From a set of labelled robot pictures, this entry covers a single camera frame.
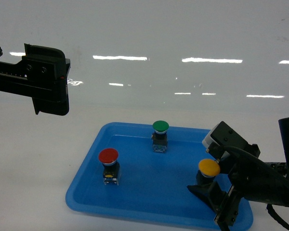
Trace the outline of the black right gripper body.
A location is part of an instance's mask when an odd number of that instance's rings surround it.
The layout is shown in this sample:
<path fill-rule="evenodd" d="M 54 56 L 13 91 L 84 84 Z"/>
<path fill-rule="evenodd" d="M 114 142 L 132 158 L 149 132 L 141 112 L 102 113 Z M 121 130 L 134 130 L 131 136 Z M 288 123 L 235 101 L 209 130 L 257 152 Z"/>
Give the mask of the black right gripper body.
<path fill-rule="evenodd" d="M 258 145 L 240 148 L 213 143 L 208 146 L 208 153 L 219 161 L 221 172 L 228 175 L 234 189 L 245 199 L 286 205 L 285 170 L 278 169 L 277 163 L 261 161 Z"/>

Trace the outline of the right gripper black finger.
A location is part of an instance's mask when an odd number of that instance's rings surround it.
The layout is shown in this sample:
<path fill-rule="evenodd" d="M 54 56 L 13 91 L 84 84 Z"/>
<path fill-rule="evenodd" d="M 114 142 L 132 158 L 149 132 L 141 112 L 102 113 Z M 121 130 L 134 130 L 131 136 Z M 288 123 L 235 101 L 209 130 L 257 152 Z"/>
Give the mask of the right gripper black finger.
<path fill-rule="evenodd" d="M 216 181 L 204 185 L 188 185 L 187 189 L 215 213 L 222 210 L 228 197 Z"/>
<path fill-rule="evenodd" d="M 242 194 L 231 185 L 224 204 L 219 212 L 217 212 L 214 222 L 218 225 L 221 231 L 230 231 L 229 227 L 233 226 L 239 211 L 239 204 L 242 199 Z"/>

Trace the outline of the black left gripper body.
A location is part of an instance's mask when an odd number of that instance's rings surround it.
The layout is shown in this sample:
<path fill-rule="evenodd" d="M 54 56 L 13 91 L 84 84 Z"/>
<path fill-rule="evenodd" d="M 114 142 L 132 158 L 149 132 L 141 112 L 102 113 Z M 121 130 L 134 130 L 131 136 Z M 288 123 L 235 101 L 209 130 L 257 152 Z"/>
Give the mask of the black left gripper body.
<path fill-rule="evenodd" d="M 66 98 L 69 59 L 0 62 L 0 91 L 32 98 Z"/>

